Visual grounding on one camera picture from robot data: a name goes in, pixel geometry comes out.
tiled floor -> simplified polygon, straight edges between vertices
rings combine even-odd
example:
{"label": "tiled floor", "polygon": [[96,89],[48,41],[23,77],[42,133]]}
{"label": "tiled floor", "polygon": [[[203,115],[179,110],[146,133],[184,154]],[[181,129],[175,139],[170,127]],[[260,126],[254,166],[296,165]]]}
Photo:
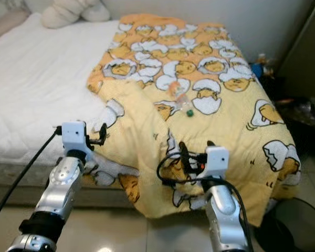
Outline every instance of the tiled floor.
{"label": "tiled floor", "polygon": [[[315,157],[303,158],[299,197],[315,207]],[[0,215],[0,251],[18,235],[32,208],[6,207]],[[254,240],[256,252],[263,252]],[[59,252],[212,251],[203,212],[147,220],[131,209],[74,209],[58,241]]]}

bottle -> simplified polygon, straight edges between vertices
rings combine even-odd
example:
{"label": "bottle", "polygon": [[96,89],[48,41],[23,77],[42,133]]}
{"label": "bottle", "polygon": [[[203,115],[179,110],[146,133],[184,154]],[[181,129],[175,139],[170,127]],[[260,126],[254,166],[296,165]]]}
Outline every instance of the bottle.
{"label": "bottle", "polygon": [[188,117],[194,115],[193,105],[178,81],[174,81],[170,84],[169,94],[175,99],[177,107],[185,112]]}

pillow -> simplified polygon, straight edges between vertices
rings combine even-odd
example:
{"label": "pillow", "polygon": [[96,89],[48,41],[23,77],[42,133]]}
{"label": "pillow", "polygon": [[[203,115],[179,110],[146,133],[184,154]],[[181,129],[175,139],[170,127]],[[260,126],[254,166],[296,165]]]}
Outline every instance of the pillow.
{"label": "pillow", "polygon": [[27,10],[17,8],[3,15],[0,18],[0,36],[22,24],[29,14]]}
{"label": "pillow", "polygon": [[100,0],[54,0],[43,12],[42,24],[56,29],[76,22],[80,15],[91,22],[110,19],[109,11]]}

cartoon chick pattern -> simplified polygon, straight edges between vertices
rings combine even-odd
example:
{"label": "cartoon chick pattern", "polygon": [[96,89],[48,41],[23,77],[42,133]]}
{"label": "cartoon chick pattern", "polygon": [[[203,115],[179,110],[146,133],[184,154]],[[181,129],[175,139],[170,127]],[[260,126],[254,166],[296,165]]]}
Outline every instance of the cartoon chick pattern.
{"label": "cartoon chick pattern", "polygon": [[[129,81],[135,83],[135,88],[130,86]],[[182,112],[176,98],[170,95],[170,85],[174,82],[178,82],[179,88],[191,102],[194,111],[192,117]],[[170,139],[174,139],[177,148],[176,139],[182,140],[189,150],[197,153],[204,152],[208,140],[225,146],[230,150],[227,179],[240,189],[249,219],[254,225],[260,224],[269,199],[281,197],[277,189],[276,195],[272,195],[274,188],[286,186],[290,190],[299,182],[301,167],[292,137],[222,25],[194,25],[177,18],[150,14],[124,16],[111,45],[90,74],[88,88],[108,101],[111,111],[104,112],[94,128],[97,131],[103,122],[110,127],[109,143],[106,143],[108,149],[98,149],[100,154],[114,160],[112,151],[120,155],[119,150],[122,149],[121,140],[116,138],[136,141],[128,134],[117,132],[124,131],[125,120],[135,121],[139,118],[159,121],[160,129],[147,130],[155,141],[162,137],[169,139],[167,143],[160,142],[159,148],[169,146]],[[122,99],[127,99],[130,90],[131,101],[126,107]],[[136,105],[138,109],[130,118],[118,103],[125,111],[131,111]],[[112,117],[105,119],[107,113]],[[144,127],[154,126],[144,123],[139,127],[140,132],[145,132]],[[272,164],[280,152],[274,149],[282,150],[280,158],[283,161]],[[140,208],[141,202],[153,202],[153,199],[143,196],[139,190],[147,182],[145,173],[140,170],[140,162],[126,160],[131,159],[129,153],[138,157],[134,150],[134,147],[129,148],[126,154],[123,153],[126,158],[117,156],[121,160],[117,162],[122,167],[111,167],[116,167],[118,173],[108,170],[104,171],[106,175],[99,170],[91,173],[99,184],[110,184],[119,178],[129,199]],[[127,171],[126,167],[136,170]],[[180,161],[175,159],[164,170],[164,175],[179,175],[186,179],[187,174],[183,174],[182,169]],[[152,179],[160,184],[156,177]],[[164,209],[168,213],[203,205],[203,200],[198,197],[203,191],[197,184],[187,190],[182,190],[182,187],[169,189],[169,196],[162,203],[166,204]],[[151,208],[142,207],[141,211],[147,216],[159,215],[153,214]]]}

bed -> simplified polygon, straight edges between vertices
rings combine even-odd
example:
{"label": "bed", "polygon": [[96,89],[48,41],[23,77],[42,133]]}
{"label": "bed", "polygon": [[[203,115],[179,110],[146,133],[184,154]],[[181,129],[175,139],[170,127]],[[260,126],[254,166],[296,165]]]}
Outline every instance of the bed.
{"label": "bed", "polygon": [[[153,33],[161,41],[152,40]],[[202,35],[204,41],[196,43]],[[173,37],[182,44],[168,45]],[[196,56],[185,65],[180,55]],[[186,87],[193,120],[201,122],[195,127],[166,94],[174,81]],[[253,225],[260,225],[267,203],[292,197],[291,187],[300,180],[300,161],[284,122],[220,25],[129,15],[120,22],[77,22],[52,30],[42,27],[40,14],[30,15],[0,37],[0,198],[54,127],[72,120],[85,121],[87,131],[97,134],[105,122],[110,135],[96,149],[110,162],[96,158],[99,168],[85,176],[79,206],[133,203],[147,217],[200,208],[198,185],[163,187],[155,176],[159,160],[177,151],[181,140],[196,152],[207,140],[230,150],[227,176],[246,199]],[[56,138],[10,202],[35,204],[59,156]],[[177,160],[165,170],[172,178],[188,178],[179,171]]]}

